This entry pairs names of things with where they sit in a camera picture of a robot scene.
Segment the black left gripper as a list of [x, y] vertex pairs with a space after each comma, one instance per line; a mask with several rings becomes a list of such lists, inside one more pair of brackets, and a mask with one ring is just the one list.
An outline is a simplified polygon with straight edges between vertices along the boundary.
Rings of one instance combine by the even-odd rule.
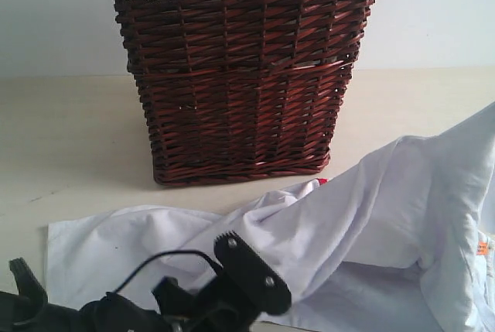
[[221, 274], [196, 295], [163, 279], [154, 290], [159, 311], [118, 293], [81, 309], [51, 304], [23, 258], [9, 262], [18, 292], [1, 294], [3, 331], [241, 331], [248, 328], [248, 299]]

